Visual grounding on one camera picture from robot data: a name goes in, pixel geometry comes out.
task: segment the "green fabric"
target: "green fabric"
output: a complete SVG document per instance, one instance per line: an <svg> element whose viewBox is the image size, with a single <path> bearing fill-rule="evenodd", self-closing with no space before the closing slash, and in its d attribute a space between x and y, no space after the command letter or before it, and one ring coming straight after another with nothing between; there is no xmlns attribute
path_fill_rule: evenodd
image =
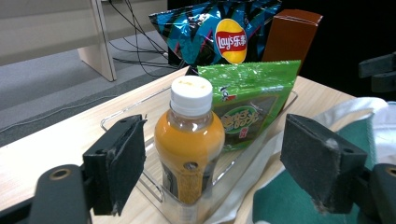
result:
<svg viewBox="0 0 396 224"><path fill-rule="evenodd" d="M366 167L375 164L375 148L371 119L358 120L344 127L339 135L368 152ZM354 204L347 215L321 214L311 201L311 197L301 189L287 171L282 172L266 187L255 192L253 198L253 222L260 220L271 224L293 223L357 223L359 207Z"/></svg>
<svg viewBox="0 0 396 224"><path fill-rule="evenodd" d="M253 222L265 220L271 224L299 223L356 223L359 209L354 205L351 214L321 214L311 197L301 189L287 171L282 172L253 198Z"/></svg>

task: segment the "clear plastic container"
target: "clear plastic container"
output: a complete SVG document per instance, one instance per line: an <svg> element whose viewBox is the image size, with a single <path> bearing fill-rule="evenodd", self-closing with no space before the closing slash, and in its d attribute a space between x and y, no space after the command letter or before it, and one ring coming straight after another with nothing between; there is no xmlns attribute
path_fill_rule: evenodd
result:
<svg viewBox="0 0 396 224"><path fill-rule="evenodd" d="M144 125L147 159L143 174L140 176L136 187L172 223L203 223L219 208L257 153L269 140L268 130L270 128L262 132L246 149L222 152L213 175L213 186L206 189L195 203L184 204L161 184L163 182L163 168L153 141L155 124L160 115L169 109L170 95L170 87L157 91L147 98L104 118L101 126L107 131L118 120L141 114L147 120ZM297 93L292 91L281 113L286 111L296 99ZM272 154L273 152L268 152L268 158Z"/></svg>

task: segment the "gray floor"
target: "gray floor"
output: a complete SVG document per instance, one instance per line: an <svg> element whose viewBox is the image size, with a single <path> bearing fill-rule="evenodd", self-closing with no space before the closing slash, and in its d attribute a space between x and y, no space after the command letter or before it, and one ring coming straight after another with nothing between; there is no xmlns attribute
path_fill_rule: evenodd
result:
<svg viewBox="0 0 396 224"><path fill-rule="evenodd" d="M162 49L166 44L156 32L147 35ZM114 58L166 66L161 53L136 50L136 36L111 41ZM154 49L143 35L138 47ZM133 90L175 68L114 61L117 80L107 81L78 57L76 49L26 62L0 66L0 146L18 140L62 119Z"/></svg>

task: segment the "brown box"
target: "brown box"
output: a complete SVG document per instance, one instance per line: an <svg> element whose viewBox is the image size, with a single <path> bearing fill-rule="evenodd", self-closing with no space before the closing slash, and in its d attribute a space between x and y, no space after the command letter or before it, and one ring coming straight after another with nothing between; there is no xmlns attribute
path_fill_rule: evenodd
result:
<svg viewBox="0 0 396 224"><path fill-rule="evenodd" d="M262 61L301 60L303 64L321 18L317 13L300 9L284 9L276 14Z"/></svg>

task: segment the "green snack bag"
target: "green snack bag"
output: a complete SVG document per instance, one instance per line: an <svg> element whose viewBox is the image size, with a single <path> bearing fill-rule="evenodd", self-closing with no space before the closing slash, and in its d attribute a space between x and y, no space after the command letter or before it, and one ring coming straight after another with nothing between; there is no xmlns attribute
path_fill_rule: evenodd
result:
<svg viewBox="0 0 396 224"><path fill-rule="evenodd" d="M213 111L226 132L224 150L248 147L279 114L300 61L198 66L213 86Z"/></svg>

